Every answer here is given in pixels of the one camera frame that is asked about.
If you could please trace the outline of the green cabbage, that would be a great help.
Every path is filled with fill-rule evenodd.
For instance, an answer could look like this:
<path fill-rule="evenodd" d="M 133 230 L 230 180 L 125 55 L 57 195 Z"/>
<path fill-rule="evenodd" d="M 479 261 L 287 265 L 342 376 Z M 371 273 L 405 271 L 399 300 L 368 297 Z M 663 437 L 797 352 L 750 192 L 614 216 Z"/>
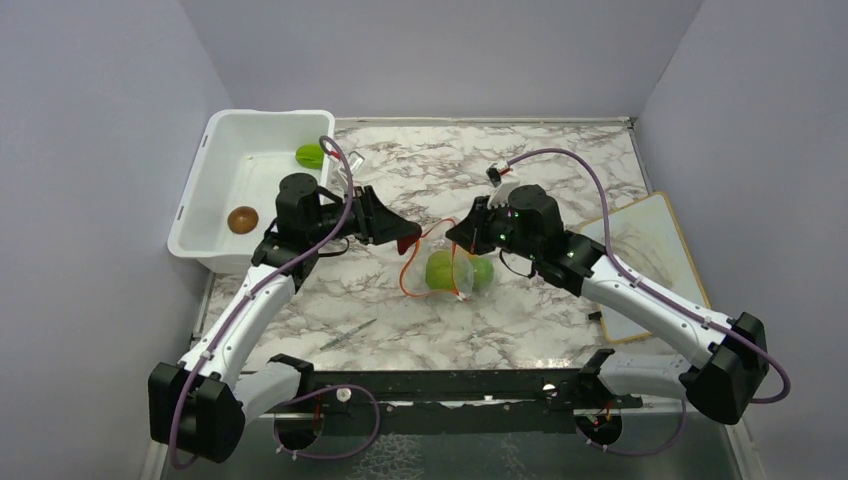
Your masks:
<path fill-rule="evenodd" d="M 425 283 L 431 290 L 454 291 L 453 255 L 449 250 L 438 250 L 429 255 L 425 266 Z"/>

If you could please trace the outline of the green custard apple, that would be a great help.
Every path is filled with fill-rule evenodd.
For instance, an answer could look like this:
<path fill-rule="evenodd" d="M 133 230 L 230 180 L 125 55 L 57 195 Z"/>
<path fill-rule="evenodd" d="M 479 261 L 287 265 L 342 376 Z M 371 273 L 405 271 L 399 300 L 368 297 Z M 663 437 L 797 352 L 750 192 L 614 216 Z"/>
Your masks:
<path fill-rule="evenodd" d="M 495 280 L 495 268 L 492 261 L 484 256 L 469 258 L 473 270 L 472 291 L 482 293 L 491 288 Z"/>

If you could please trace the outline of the dark red fig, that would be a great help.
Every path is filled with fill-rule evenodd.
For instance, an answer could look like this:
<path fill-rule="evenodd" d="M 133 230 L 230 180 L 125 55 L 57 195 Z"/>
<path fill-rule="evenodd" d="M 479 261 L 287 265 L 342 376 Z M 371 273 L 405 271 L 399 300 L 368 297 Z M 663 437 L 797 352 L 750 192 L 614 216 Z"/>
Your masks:
<path fill-rule="evenodd" d="M 405 236 L 396 241 L 397 253 L 400 256 L 406 254 L 406 252 L 412 248 L 418 241 L 418 237 L 415 235 Z"/>

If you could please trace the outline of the brown round fruit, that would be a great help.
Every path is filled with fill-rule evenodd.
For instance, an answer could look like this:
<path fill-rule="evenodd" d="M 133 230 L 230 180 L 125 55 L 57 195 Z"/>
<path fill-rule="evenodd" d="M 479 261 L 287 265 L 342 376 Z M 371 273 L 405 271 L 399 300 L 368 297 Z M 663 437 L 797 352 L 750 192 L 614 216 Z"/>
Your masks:
<path fill-rule="evenodd" d="M 252 232 L 259 223 L 259 214 L 250 206 L 239 206 L 234 208 L 226 219 L 229 230 L 236 235 L 245 235 Z"/>

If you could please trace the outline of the green star fruit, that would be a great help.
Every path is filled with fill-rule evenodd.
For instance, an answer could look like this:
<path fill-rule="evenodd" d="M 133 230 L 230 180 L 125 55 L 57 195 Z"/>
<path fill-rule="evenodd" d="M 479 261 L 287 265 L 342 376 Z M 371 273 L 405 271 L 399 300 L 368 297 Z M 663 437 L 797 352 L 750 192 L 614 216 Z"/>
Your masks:
<path fill-rule="evenodd" d="M 295 151 L 295 160 L 303 168 L 321 170 L 325 152 L 319 144 L 307 144 Z"/>

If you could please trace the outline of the clear zip bag orange zipper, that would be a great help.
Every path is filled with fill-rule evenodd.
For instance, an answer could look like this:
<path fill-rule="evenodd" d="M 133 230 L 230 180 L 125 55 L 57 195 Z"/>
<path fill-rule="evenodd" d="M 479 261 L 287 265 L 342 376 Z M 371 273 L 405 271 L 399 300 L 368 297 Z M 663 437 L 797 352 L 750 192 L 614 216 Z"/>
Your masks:
<path fill-rule="evenodd" d="M 416 241 L 399 275 L 398 285 L 406 296 L 468 301 L 494 287 L 497 273 L 492 260 L 471 254 L 447 238 L 456 225 L 455 218 L 442 219 Z"/>

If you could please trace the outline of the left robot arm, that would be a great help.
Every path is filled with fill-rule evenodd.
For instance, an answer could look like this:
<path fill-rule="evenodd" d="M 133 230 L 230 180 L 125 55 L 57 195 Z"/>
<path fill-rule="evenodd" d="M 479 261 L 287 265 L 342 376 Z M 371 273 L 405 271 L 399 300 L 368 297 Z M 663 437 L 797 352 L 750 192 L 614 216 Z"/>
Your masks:
<path fill-rule="evenodd" d="M 242 373 L 274 316 L 300 290 L 337 238 L 394 242 L 404 254 L 420 238 L 419 224 L 391 211 L 370 186 L 338 197 L 305 173 L 284 177 L 276 217 L 255 249 L 236 297 L 223 317 L 176 364 L 160 363 L 148 378 L 152 440 L 216 463 L 228 459 L 247 424 L 271 408 L 313 401 L 313 366 L 284 354 L 259 371 Z"/>

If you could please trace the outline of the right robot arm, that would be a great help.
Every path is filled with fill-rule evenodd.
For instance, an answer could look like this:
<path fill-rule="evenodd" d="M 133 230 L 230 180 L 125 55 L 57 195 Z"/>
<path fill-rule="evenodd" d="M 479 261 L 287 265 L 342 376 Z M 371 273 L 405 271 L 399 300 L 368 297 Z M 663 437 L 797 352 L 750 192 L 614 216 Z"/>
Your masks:
<path fill-rule="evenodd" d="M 600 243 L 566 229 L 557 201 L 540 186 L 520 186 L 497 206 L 476 198 L 447 237 L 469 253 L 525 258 L 546 283 L 625 316 L 674 349 L 605 355 L 577 380 L 585 404 L 600 407 L 615 395 L 673 398 L 733 425 L 755 402 L 769 371 L 763 322 L 703 307 L 640 275 Z"/>

